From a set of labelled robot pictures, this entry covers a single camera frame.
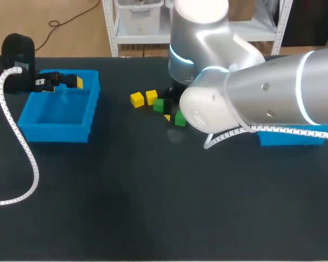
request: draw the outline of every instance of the black table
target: black table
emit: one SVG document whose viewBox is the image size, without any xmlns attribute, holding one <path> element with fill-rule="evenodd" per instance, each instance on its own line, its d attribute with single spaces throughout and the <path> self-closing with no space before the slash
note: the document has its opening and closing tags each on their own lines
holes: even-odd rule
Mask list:
<svg viewBox="0 0 328 262">
<path fill-rule="evenodd" d="M 205 151 L 130 94 L 162 90 L 167 60 L 38 59 L 99 71 L 88 144 L 32 144 L 40 184 L 0 207 L 0 260 L 327 260 L 328 141 L 261 148 L 244 134 Z M 26 95 L 6 95 L 16 120 Z M 0 108 L 0 200 L 32 170 Z"/>
</svg>

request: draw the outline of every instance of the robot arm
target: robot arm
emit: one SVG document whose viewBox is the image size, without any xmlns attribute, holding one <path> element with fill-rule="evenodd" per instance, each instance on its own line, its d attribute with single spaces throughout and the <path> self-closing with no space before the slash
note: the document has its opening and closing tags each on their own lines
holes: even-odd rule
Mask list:
<svg viewBox="0 0 328 262">
<path fill-rule="evenodd" d="M 328 124 L 328 49 L 265 62 L 231 31 L 226 9 L 227 0 L 175 1 L 169 72 L 189 84 L 180 99 L 187 121 L 208 134 Z"/>
</svg>

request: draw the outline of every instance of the cardboard box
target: cardboard box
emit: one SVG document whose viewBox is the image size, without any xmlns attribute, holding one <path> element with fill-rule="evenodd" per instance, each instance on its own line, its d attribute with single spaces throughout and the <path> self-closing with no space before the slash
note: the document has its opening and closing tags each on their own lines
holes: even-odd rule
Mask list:
<svg viewBox="0 0 328 262">
<path fill-rule="evenodd" d="M 169 56 L 169 45 L 168 44 L 157 44 L 157 45 L 145 45 L 144 57 L 168 57 Z"/>
<path fill-rule="evenodd" d="M 229 0 L 229 20 L 249 21 L 255 13 L 256 0 Z"/>
<path fill-rule="evenodd" d="M 128 44 L 120 45 L 119 57 L 143 57 L 144 45 Z"/>
<path fill-rule="evenodd" d="M 254 45 L 264 56 L 270 56 L 273 42 L 266 41 L 266 42 L 250 42 Z M 299 55 L 301 53 L 307 53 L 314 50 L 320 50 L 328 48 L 328 43 L 326 46 L 294 46 L 294 47 L 281 47 L 279 55 L 281 56 L 292 56 L 292 55 Z"/>
</svg>

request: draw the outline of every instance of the green block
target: green block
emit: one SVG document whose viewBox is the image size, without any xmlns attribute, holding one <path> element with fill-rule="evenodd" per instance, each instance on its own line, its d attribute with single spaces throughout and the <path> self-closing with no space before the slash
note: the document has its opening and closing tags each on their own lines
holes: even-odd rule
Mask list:
<svg viewBox="0 0 328 262">
<path fill-rule="evenodd" d="M 164 100 L 157 99 L 154 101 L 153 110 L 159 113 L 164 113 Z"/>
<path fill-rule="evenodd" d="M 186 119 L 180 110 L 177 111 L 175 116 L 175 125 L 180 127 L 186 126 Z"/>
</svg>

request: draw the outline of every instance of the blue bin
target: blue bin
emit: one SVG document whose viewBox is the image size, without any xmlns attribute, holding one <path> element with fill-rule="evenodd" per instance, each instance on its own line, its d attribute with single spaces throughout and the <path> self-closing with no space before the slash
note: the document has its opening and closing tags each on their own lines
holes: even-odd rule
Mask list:
<svg viewBox="0 0 328 262">
<path fill-rule="evenodd" d="M 328 126 L 288 126 L 304 130 L 328 132 Z M 320 146 L 325 139 L 275 132 L 258 132 L 261 146 Z"/>
<path fill-rule="evenodd" d="M 31 93 L 18 126 L 29 142 L 87 143 L 100 92 L 98 71 L 41 71 L 48 72 L 77 74 L 83 80 L 83 89 L 60 84 L 54 93 Z"/>
</svg>

